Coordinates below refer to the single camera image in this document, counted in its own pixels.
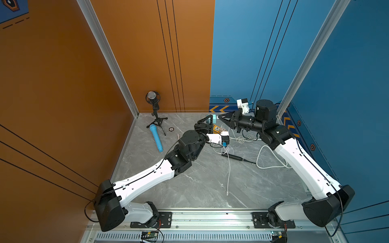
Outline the black electric toothbrush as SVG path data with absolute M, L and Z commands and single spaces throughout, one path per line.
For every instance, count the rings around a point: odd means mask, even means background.
M 246 163 L 251 163 L 251 164 L 255 164 L 255 162 L 252 162 L 252 161 L 249 161 L 247 159 L 244 159 L 242 157 L 238 157 L 238 156 L 235 156 L 235 155 L 232 155 L 232 154 L 229 154 L 229 153 L 225 153 L 225 154 L 221 154 L 223 157 L 226 157 L 228 159 L 232 159 L 232 160 L 236 160 L 236 161 L 241 161 L 241 162 L 246 162 Z

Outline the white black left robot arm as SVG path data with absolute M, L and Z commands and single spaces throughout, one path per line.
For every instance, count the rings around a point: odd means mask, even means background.
M 95 198 L 91 201 L 101 231 L 113 230 L 126 219 L 149 228 L 159 226 L 160 214 L 154 203 L 147 201 L 140 204 L 133 200 L 190 168 L 205 144 L 211 142 L 215 121 L 213 115 L 199 120 L 194 129 L 186 131 L 164 158 L 150 168 L 128 179 L 101 182 Z

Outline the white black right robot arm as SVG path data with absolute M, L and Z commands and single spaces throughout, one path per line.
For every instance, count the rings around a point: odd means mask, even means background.
M 289 220 L 309 220 L 318 227 L 325 227 L 336 217 L 342 218 L 355 195 L 349 186 L 342 186 L 326 173 L 304 150 L 295 135 L 277 123 L 277 106 L 270 100 L 258 100 L 254 115 L 247 115 L 249 108 L 221 114 L 219 119 L 229 128 L 256 132 L 272 152 L 282 157 L 308 187 L 312 198 L 302 202 L 280 201 L 268 209 L 267 218 L 273 228 L 283 227 Z

